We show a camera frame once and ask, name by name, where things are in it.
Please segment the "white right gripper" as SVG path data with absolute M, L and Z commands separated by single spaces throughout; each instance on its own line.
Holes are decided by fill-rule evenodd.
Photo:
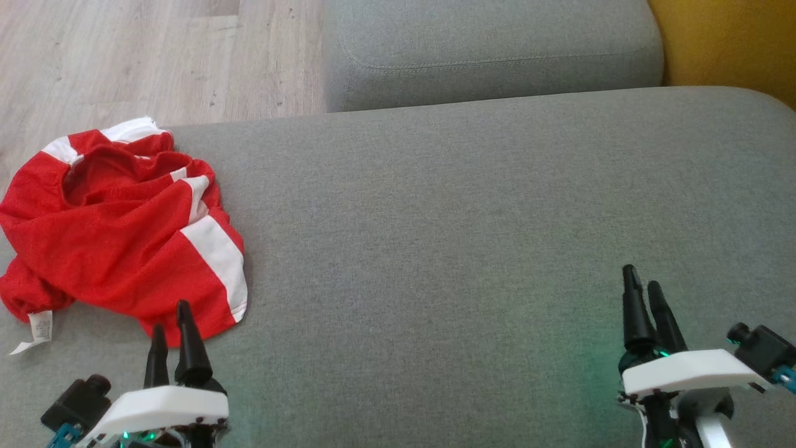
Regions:
M 688 351 L 662 286 L 649 281 L 649 309 L 633 264 L 622 267 L 622 312 L 626 351 L 648 350 L 659 338 L 667 355 L 622 373 L 620 406 L 635 411 L 642 425 L 642 447 L 739 447 L 730 431 L 734 401 L 731 389 L 762 393 L 771 381 L 725 349 Z

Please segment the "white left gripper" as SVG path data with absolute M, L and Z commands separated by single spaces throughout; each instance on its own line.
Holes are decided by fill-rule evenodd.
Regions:
M 144 433 L 179 433 L 186 446 L 213 447 L 229 431 L 229 400 L 213 377 L 204 341 L 188 301 L 177 303 L 180 354 L 175 369 L 179 385 L 169 385 L 169 348 L 162 324 L 153 328 L 145 369 L 144 389 L 129 391 L 111 403 L 86 431 L 77 447 L 102 447 L 112 437 L 133 442 Z

